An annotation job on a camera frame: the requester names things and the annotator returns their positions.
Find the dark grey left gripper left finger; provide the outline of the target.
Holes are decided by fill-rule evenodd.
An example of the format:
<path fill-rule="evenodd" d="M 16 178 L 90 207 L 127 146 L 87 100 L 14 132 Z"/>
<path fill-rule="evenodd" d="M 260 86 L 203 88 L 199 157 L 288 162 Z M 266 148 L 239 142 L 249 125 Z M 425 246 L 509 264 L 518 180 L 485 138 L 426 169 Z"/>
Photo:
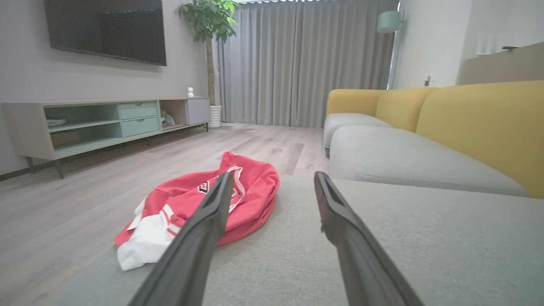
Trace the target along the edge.
<path fill-rule="evenodd" d="M 130 306 L 200 306 L 213 252 L 225 234 L 233 189 L 221 174 L 156 263 Z"/>

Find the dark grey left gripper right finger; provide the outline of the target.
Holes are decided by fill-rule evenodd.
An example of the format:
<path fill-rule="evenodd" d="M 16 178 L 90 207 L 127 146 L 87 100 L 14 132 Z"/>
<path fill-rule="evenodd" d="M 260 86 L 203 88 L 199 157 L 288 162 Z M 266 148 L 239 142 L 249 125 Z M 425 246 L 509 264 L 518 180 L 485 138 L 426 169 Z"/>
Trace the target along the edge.
<path fill-rule="evenodd" d="M 349 206 L 332 179 L 314 175 L 321 231 L 336 247 L 351 306 L 421 306 L 400 270 Z"/>

